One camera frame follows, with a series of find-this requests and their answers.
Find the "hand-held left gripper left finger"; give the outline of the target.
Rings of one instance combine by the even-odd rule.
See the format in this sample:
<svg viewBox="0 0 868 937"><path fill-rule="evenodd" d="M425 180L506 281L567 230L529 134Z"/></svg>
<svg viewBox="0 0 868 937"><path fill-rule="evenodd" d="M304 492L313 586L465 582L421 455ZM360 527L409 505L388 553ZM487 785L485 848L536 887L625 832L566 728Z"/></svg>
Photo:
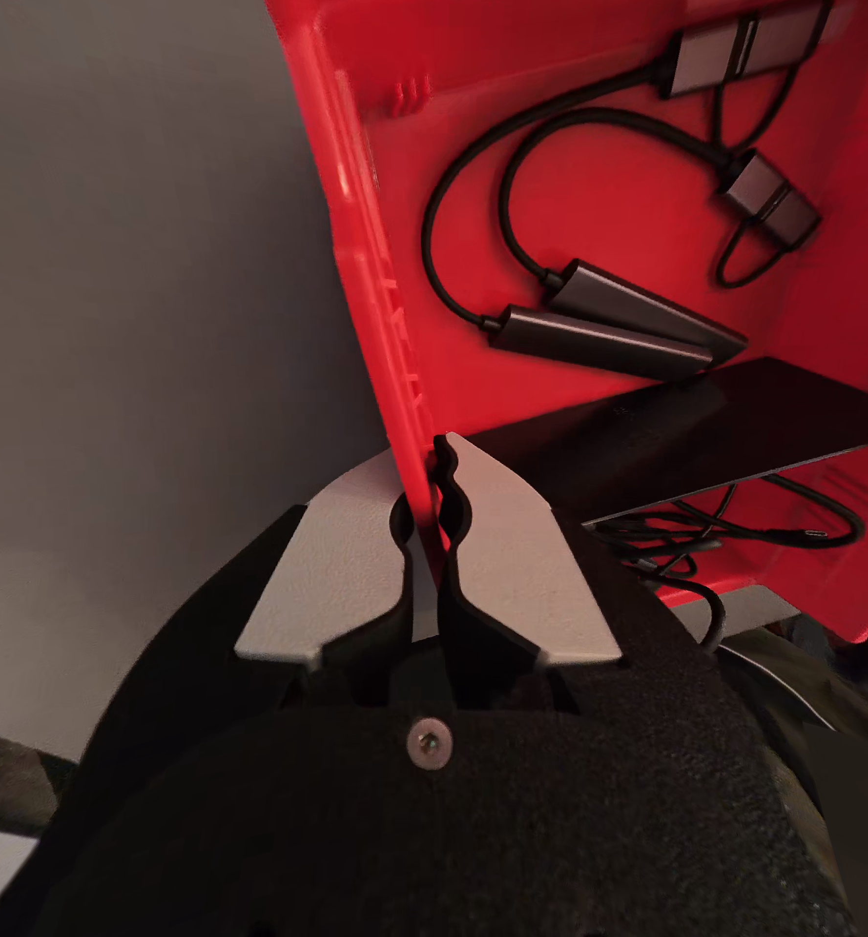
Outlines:
<svg viewBox="0 0 868 937"><path fill-rule="evenodd" d="M413 516L389 449L304 509L234 645L237 657L345 679L383 705L413 642Z"/></svg>

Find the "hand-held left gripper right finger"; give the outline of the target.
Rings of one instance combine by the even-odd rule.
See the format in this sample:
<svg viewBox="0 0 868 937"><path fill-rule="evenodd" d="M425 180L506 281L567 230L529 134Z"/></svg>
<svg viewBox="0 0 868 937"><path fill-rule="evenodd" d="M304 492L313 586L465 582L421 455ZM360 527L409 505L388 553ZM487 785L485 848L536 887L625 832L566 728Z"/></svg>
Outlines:
<svg viewBox="0 0 868 937"><path fill-rule="evenodd" d="M490 709L534 674L611 668L622 651L554 511L469 439L435 439L447 547L438 595L456 702Z"/></svg>

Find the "grey usb hub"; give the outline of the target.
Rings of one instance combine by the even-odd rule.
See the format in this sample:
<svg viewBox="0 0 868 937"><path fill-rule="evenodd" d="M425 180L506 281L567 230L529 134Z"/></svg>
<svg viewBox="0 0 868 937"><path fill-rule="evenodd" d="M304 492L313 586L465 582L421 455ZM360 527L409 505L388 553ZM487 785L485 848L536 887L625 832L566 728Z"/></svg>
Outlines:
<svg viewBox="0 0 868 937"><path fill-rule="evenodd" d="M785 104L803 64L820 45L833 8L833 2L795 2L678 30L664 51L650 62L562 92L493 125L469 143L443 171L422 217L421 261L428 283L440 301L454 315L484 334L495 349L630 377L686 380L733 359L715 365L710 351L701 346L623 330L557 311L535 276L544 290L544 303L540 308L510 304L498 316L475 313L451 296L436 270L433 233L438 212L463 170L501 140L527 126L535 125L536 129L548 118L592 107L595 100L643 85L651 86L661 100L711 92L710 135L704 141L720 143L737 153L756 148ZM743 140L735 145L726 144L723 140L725 89L733 83L771 72L781 72L784 76L776 96ZM774 252L775 246L759 231L747 232L726 265L727 278L733 280L750 274L765 264Z"/></svg>
<svg viewBox="0 0 868 937"><path fill-rule="evenodd" d="M553 134L584 124L611 125L653 138L700 160L715 172L717 195L740 216L739 226L714 269L714 281L723 289L752 284L785 255L803 248L821 226L820 212L756 148L736 153L635 111L605 107L566 111L540 123L514 150L499 182L498 227L513 257L545 287L553 309L579 319L701 346L710 351L715 365L735 357L745 349L747 340L724 326L580 259L572 260L559 273L542 267L521 246L513 230L510 208L518 171L531 152ZM750 274L728 279L726 265L740 241L753 230L775 246L774 254Z"/></svg>

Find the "red plastic bin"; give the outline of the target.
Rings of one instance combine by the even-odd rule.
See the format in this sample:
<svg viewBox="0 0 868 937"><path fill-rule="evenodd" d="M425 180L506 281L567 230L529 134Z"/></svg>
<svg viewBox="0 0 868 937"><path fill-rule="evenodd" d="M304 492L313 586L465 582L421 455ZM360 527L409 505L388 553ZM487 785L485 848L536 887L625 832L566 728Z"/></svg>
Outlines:
<svg viewBox="0 0 868 937"><path fill-rule="evenodd" d="M331 219L334 258L408 502L437 527L435 436L470 436L630 392L635 378L493 350L421 261L424 209L462 149L508 116L646 64L675 30L772 2L267 2ZM761 155L823 217L755 284L715 285L736 227L694 158L570 128L514 183L516 235L554 270L601 267L868 392L868 2L835 2Z"/></svg>

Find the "black bin divider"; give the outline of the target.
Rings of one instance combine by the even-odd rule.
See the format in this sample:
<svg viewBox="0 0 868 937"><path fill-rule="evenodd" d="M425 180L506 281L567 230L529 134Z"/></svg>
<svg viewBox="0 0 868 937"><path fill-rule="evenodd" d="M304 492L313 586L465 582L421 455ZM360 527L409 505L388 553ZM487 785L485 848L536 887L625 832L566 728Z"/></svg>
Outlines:
<svg viewBox="0 0 868 937"><path fill-rule="evenodd" d="M596 523L868 446L868 392L760 358L470 436Z"/></svg>

